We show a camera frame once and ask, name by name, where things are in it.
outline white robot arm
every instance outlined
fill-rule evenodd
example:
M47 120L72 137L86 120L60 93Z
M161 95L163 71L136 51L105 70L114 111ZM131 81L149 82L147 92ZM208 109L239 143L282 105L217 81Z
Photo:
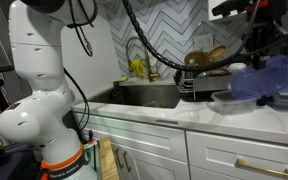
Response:
M10 141L39 147L50 179L97 179L85 163L76 132L62 123L74 94L65 80L61 52L63 27L88 24L96 14L93 0L18 0L11 5L15 70L33 93L0 115L0 133Z

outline kitchen sink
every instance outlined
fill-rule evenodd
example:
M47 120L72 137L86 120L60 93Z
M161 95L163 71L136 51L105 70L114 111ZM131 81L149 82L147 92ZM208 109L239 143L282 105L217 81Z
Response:
M175 85L119 86L89 100L89 102L175 108L180 101Z

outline marble countertop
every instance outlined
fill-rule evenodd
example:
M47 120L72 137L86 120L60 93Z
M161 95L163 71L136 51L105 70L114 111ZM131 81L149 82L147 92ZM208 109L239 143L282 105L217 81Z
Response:
M123 85L147 85L143 80ZM171 85L171 80L155 82ZM91 114L117 117L128 121L156 124L187 131L201 131L274 143L288 144L288 112L279 112L265 106L252 113L223 116L214 111L211 102L185 102L180 100L174 109L139 106L89 103ZM83 113L84 104L73 107L74 112Z

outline cabinet door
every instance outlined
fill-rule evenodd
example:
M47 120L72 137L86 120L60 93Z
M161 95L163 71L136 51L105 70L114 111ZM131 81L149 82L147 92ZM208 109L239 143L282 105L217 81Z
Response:
M125 165L125 161L123 159L123 155L122 155L123 152L122 152L121 147L117 144L112 143L112 148L113 148L112 150L114 152L114 158L115 158L116 167L117 167L120 180L132 180L130 178L129 173L127 172L127 168Z
M187 163L125 146L122 149L131 180L189 179Z
M195 166L191 166L191 178L192 180L240 180L227 175L215 173L205 169L201 169Z

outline sponge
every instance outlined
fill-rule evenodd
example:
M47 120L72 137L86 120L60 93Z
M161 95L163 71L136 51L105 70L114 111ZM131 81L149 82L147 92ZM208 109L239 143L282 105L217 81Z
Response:
M120 79L118 79L118 80L116 80L116 81L118 81L118 82L124 82L124 81L127 81L127 77L121 77Z

